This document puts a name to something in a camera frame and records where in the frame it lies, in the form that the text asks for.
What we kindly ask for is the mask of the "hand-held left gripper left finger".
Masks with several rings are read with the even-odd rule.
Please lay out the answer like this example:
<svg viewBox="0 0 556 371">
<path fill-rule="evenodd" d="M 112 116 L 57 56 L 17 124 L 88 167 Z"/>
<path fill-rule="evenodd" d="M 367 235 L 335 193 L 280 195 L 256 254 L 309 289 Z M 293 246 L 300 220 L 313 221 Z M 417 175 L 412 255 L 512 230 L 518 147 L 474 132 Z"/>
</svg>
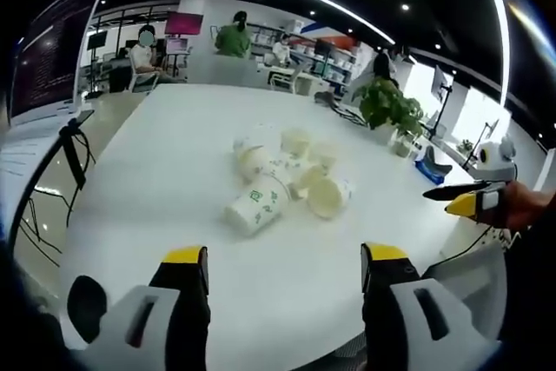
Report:
<svg viewBox="0 0 556 371">
<path fill-rule="evenodd" d="M 208 249 L 168 252 L 149 285 L 108 310 L 84 350 L 88 370 L 205 370 L 210 324 Z"/>
</svg>

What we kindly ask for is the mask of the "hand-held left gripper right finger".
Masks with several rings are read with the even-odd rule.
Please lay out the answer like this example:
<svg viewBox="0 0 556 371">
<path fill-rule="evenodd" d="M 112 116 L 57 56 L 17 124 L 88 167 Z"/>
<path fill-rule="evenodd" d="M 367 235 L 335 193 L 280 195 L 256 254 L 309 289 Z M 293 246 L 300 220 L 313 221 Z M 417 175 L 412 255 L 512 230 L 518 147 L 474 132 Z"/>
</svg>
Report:
<svg viewBox="0 0 556 371">
<path fill-rule="evenodd" d="M 399 248 L 361 245 L 364 370 L 481 370 L 500 349 L 500 245 L 419 274 Z"/>
</svg>

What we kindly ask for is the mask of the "person's right hand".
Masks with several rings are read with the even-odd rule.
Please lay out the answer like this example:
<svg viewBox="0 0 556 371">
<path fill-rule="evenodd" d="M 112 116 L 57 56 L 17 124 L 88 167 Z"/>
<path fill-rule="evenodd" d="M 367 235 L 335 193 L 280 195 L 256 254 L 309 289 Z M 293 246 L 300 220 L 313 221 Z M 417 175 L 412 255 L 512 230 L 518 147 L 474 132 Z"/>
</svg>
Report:
<svg viewBox="0 0 556 371">
<path fill-rule="evenodd" d="M 549 207 L 555 191 L 534 191 L 517 181 L 508 183 L 503 191 L 503 223 L 513 231 L 531 227 Z"/>
</svg>

